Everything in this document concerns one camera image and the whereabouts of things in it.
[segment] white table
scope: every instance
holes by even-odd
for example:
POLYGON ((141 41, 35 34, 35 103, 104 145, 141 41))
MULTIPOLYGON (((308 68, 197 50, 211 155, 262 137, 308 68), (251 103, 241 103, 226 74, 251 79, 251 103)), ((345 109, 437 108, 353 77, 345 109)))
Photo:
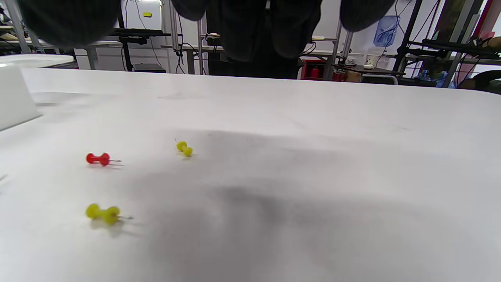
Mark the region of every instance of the white table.
POLYGON ((1 281, 501 277, 497 95, 24 74, 44 116, 0 132, 1 281), (124 166, 88 165, 89 152, 124 166), (135 219, 93 222, 94 202, 135 219))
MULTIPOLYGON (((32 42, 30 39, 26 39, 26 43, 30 46, 34 46, 35 43, 32 42)), ((6 40, 6 41, 0 41, 0 46, 8 46, 8 45, 19 45, 18 40, 6 40)), ((43 40, 40 40, 40 45, 42 49, 55 49, 56 53, 59 54, 59 48, 56 46, 45 42, 43 40)), ((111 40, 99 40, 96 41, 92 44, 89 44, 85 48, 76 48, 75 52, 77 53, 76 56, 86 56, 89 60, 89 65, 92 70, 96 70, 99 68, 99 59, 97 56, 96 48, 99 47, 119 47, 122 46, 122 43, 118 41, 111 41, 111 40), (83 52, 79 52, 79 49, 85 50, 86 53, 84 54, 83 52)))

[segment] water bottle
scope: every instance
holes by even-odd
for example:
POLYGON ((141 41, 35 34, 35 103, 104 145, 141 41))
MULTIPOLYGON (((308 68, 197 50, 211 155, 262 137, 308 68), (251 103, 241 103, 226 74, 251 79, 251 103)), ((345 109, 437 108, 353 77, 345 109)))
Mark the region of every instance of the water bottle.
POLYGON ((398 21, 400 21, 398 16, 384 16, 380 19, 374 35, 374 45, 378 47, 393 45, 397 34, 398 21))

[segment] black cable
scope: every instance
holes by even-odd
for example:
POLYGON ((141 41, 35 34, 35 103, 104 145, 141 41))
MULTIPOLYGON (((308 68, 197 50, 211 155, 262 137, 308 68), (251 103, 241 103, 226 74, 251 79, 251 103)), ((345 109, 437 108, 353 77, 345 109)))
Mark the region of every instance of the black cable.
POLYGON ((10 43, 9 41, 7 41, 7 40, 5 40, 5 39, 3 39, 3 38, 0 38, 0 40, 5 41, 5 43, 7 43, 7 44, 11 45, 11 46, 12 46, 12 48, 14 48, 14 49, 21 50, 21 48, 20 48, 20 47, 15 46, 14 44, 10 43))
MULTIPOLYGON (((137 4, 138 0, 133 0, 133 1, 136 2, 137 16, 139 17, 139 20, 141 21, 141 24, 143 25, 144 29, 146 29, 146 26, 144 25, 143 19, 141 18, 141 13, 139 12, 139 5, 137 4)), ((153 54, 155 54, 155 59, 157 60, 157 63, 161 67, 163 67, 162 64, 160 63, 160 61, 158 60, 158 57, 157 57, 156 52, 155 52, 155 47, 153 47, 153 37, 150 37, 150 44, 151 44, 151 49, 153 50, 153 54)))
POLYGON ((463 66, 464 60, 466 59, 467 54, 465 54, 460 60, 459 60, 459 68, 456 71, 456 76, 455 76, 455 83, 456 83, 456 88, 459 85, 459 74, 461 73, 461 67, 463 66))
POLYGON ((426 25, 426 22, 428 21, 428 19, 430 18, 431 14, 433 13, 433 10, 435 10, 435 7, 437 7, 438 3, 440 2, 440 0, 437 0, 437 2, 435 2, 435 5, 433 5, 433 8, 431 8, 431 11, 430 13, 428 14, 428 16, 426 17, 426 19, 424 20, 424 23, 423 25, 421 26, 421 28, 419 29, 419 31, 417 32, 416 36, 414 37, 413 41, 416 40, 416 38, 419 36, 419 34, 421 33, 421 31, 423 30, 424 26, 426 25))
POLYGON ((310 55, 315 50, 315 48, 317 47, 317 42, 312 41, 311 44, 311 47, 304 51, 302 55, 310 55))
POLYGON ((397 11, 397 3, 398 3, 398 0, 397 0, 397 1, 395 1, 395 6, 394 6, 394 7, 395 7, 395 15, 397 16, 397 25, 398 25, 398 27, 400 28, 400 30, 402 31, 402 33, 403 33, 403 34, 405 34, 405 31, 404 31, 404 29, 402 28, 402 26, 400 25, 400 20, 398 19, 398 17, 400 17, 400 15, 401 15, 401 14, 405 11, 405 9, 407 9, 407 7, 409 6, 409 4, 410 4, 411 2, 412 2, 412 1, 407 2, 407 5, 405 5, 404 9, 403 9, 403 10, 399 13, 399 12, 397 11))
POLYGON ((124 68, 124 71, 127 71, 127 69, 125 69, 125 63, 124 63, 124 47, 123 46, 120 49, 120 56, 122 57, 122 67, 124 68))
POLYGON ((178 51, 176 51, 176 55, 177 55, 177 66, 176 66, 176 71, 175 73, 177 73, 177 69, 181 69, 181 71, 183 72, 183 74, 186 74, 183 70, 183 68, 181 67, 181 63, 182 63, 182 57, 183 57, 183 45, 184 45, 184 33, 183 33, 183 25, 181 24, 181 16, 179 14, 177 14, 177 18, 179 19, 179 28, 181 28, 181 44, 180 44, 180 48, 178 51))
MULTIPOLYGON (((181 44, 179 44, 179 51, 176 52, 176 55, 179 57, 177 59, 177 66, 176 66, 176 73, 177 73, 177 69, 181 69, 181 71, 183 72, 183 74, 186 74, 183 70, 183 68, 181 67, 181 64, 184 65, 183 63, 183 46, 184 44, 188 45, 189 47, 191 47, 191 49, 193 49, 193 51, 195 51, 195 54, 193 55, 194 57, 197 56, 199 60, 203 60, 203 57, 198 53, 198 50, 195 49, 195 47, 193 47, 191 44, 189 44, 188 42, 185 42, 184 41, 184 33, 183 33, 183 25, 181 23, 181 16, 179 14, 177 14, 177 18, 179 19, 179 28, 181 29, 181 44)), ((202 73, 206 73, 204 67, 202 66, 202 73)))
POLYGON ((125 25, 124 25, 125 28, 127 28, 127 4, 128 3, 129 3, 129 0, 125 1, 125 25))
POLYGON ((463 81, 465 81, 468 77, 468 75, 470 74, 470 72, 473 71, 473 69, 477 66, 477 64, 480 62, 480 58, 476 61, 476 63, 474 63, 474 65, 471 67, 471 69, 466 73, 466 75, 464 76, 463 80, 461 80, 461 82, 459 84, 456 85, 456 88, 461 84, 463 83, 463 81))

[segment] black stand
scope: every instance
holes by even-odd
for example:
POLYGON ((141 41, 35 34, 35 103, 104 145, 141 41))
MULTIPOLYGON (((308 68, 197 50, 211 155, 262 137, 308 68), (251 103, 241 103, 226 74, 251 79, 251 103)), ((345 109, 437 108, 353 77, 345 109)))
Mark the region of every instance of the black stand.
POLYGON ((421 4, 423 0, 416 0, 414 3, 414 9, 412 10, 412 14, 410 15, 409 25, 405 30, 404 39, 402 40, 402 45, 397 49, 397 56, 395 57, 395 65, 393 66, 393 71, 400 71, 402 69, 402 63, 406 63, 405 55, 407 55, 409 43, 415 43, 410 41, 410 34, 414 29, 414 25, 416 24, 417 14, 419 13, 419 9, 421 8, 421 4))
POLYGON ((132 71, 132 63, 130 62, 129 43, 144 45, 148 43, 148 39, 154 36, 172 36, 170 33, 163 33, 161 30, 147 29, 126 29, 122 13, 118 15, 118 26, 110 36, 118 36, 118 41, 122 43, 122 48, 125 57, 125 66, 127 71, 132 71))
MULTIPOLYGON (((122 11, 120 11, 120 14, 118 15, 118 26, 121 29, 125 28, 122 11)), ((125 66, 127 68, 127 71, 132 71, 132 63, 130 62, 129 44, 126 39, 127 39, 126 37, 121 37, 121 36, 118 37, 118 41, 122 43, 122 48, 124 50, 125 66)))

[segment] power cord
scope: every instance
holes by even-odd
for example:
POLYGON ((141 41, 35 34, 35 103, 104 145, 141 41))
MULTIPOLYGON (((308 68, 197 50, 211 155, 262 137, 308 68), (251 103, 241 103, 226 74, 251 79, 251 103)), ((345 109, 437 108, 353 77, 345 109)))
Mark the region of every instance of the power cord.
POLYGON ((183 74, 186 74, 183 70, 183 68, 181 67, 181 64, 184 65, 183 63, 183 45, 184 45, 184 32, 183 32, 183 25, 181 24, 181 16, 179 14, 177 14, 177 18, 179 20, 179 28, 181 28, 181 48, 180 50, 176 51, 176 56, 177 56, 177 66, 176 66, 176 73, 177 73, 177 69, 181 69, 182 73, 183 74))
POLYGON ((433 8, 431 8, 431 11, 430 13, 428 14, 428 16, 426 17, 426 19, 424 20, 424 23, 423 25, 421 26, 421 28, 419 29, 419 31, 417 32, 416 36, 414 37, 413 41, 416 40, 416 38, 419 36, 419 34, 421 33, 421 31, 423 30, 424 26, 426 25, 426 22, 428 21, 428 19, 430 18, 431 14, 433 13, 433 10, 435 10, 435 7, 437 7, 438 3, 440 2, 440 0, 437 0, 437 2, 435 2, 435 5, 433 5, 433 8))
POLYGON ((9 41, 3 39, 3 38, 0 38, 0 40, 4 41, 5 43, 9 44, 10 46, 12 46, 12 48, 16 49, 16 50, 21 50, 20 47, 17 47, 15 46, 14 44, 10 43, 9 41))
POLYGON ((461 73, 461 67, 462 65, 464 64, 464 60, 466 59, 466 56, 468 54, 465 54, 463 56, 463 58, 461 59, 461 63, 459 64, 459 68, 458 70, 456 71, 456 88, 461 84, 463 83, 463 81, 465 81, 467 78, 468 78, 468 75, 470 74, 470 72, 473 71, 473 69, 477 66, 477 64, 480 62, 480 58, 473 64, 473 66, 470 68, 470 70, 466 73, 466 75, 464 76, 463 80, 461 80, 461 82, 459 81, 459 74, 461 73))
POLYGON ((127 28, 127 4, 129 3, 129 0, 125 1, 125 28, 127 28))
MULTIPOLYGON (((139 12, 139 5, 137 4, 138 0, 133 0, 133 1, 136 2, 137 16, 139 17, 139 20, 141 21, 141 24, 143 25, 144 29, 146 29, 146 26, 144 25, 143 19, 141 18, 141 14, 139 12)), ((150 44, 151 44, 151 50, 153 50, 153 54, 155 54, 155 59, 157 60, 157 63, 161 67, 163 67, 162 64, 160 63, 160 61, 158 60, 158 57, 157 57, 156 52, 155 52, 155 47, 153 47, 153 38, 152 37, 150 37, 150 44)))
POLYGON ((124 71, 127 71, 127 69, 125 68, 125 63, 124 63, 124 47, 123 46, 120 49, 120 56, 122 56, 122 67, 124 68, 124 71))
POLYGON ((317 47, 317 42, 315 41, 312 41, 310 42, 311 43, 311 46, 302 53, 302 55, 310 55, 317 47))
MULTIPOLYGON (((398 0, 397 0, 397 1, 395 1, 395 6, 394 6, 394 8, 395 8, 395 16, 396 16, 396 19, 397 19, 397 26, 400 28, 400 30, 403 32, 403 34, 405 34, 404 29, 400 26, 400 20, 399 20, 399 18, 400 18, 400 15, 401 15, 401 14, 405 11, 405 9, 407 9, 407 7, 408 7, 408 6, 409 6, 409 4, 411 3, 411 1, 409 1, 409 2, 407 3, 407 5, 405 5, 404 9, 403 9, 400 13, 397 11, 397 3, 398 3, 398 0)), ((386 32, 391 32, 391 36, 393 37, 393 31, 394 31, 395 29, 396 29, 396 27, 395 27, 395 28, 392 28, 392 29, 390 29, 390 30, 385 31, 385 33, 386 33, 386 32)), ((391 39, 390 39, 390 40, 388 40, 388 43, 384 46, 384 50, 383 50, 383 52, 382 52, 382 53, 381 53, 381 55, 377 58, 376 64, 374 65, 374 67, 375 67, 375 68, 377 67, 377 64, 379 63, 379 60, 381 60, 381 58, 384 56, 384 53, 386 52, 386 48, 388 48, 388 46, 389 46, 390 42, 391 42, 391 39)))
POLYGON ((400 25, 400 20, 399 20, 398 18, 400 17, 400 15, 401 15, 401 14, 403 14, 403 13, 404 13, 405 9, 407 9, 407 7, 409 6, 409 4, 410 4, 411 2, 412 2, 412 1, 407 2, 407 5, 405 5, 404 9, 403 9, 403 10, 399 13, 399 12, 397 11, 397 3, 398 3, 398 0, 397 0, 397 1, 395 1, 395 6, 394 6, 394 7, 395 7, 395 15, 397 16, 397 25, 398 25, 398 27, 400 28, 400 30, 402 31, 402 33, 403 33, 403 34, 405 34, 405 31, 404 31, 404 29, 402 28, 402 26, 400 25))
MULTIPOLYGON (((177 18, 179 19, 179 28, 181 29, 181 44, 179 44, 179 50, 176 51, 176 56, 178 58, 177 58, 177 66, 176 66, 175 73, 177 73, 177 70, 180 69, 183 74, 186 74, 184 72, 183 68, 181 67, 181 64, 184 65, 184 62, 183 62, 183 46, 184 46, 184 44, 188 45, 189 47, 191 47, 193 49, 193 51, 195 52, 195 54, 193 55, 194 57, 198 57, 199 60, 202 60, 202 56, 198 53, 198 50, 195 49, 195 47, 193 47, 188 42, 184 41, 184 33, 183 33, 183 25, 181 23, 181 16, 179 14, 177 14, 177 18)), ((202 73, 205 75, 207 74, 203 66, 202 66, 202 73)))

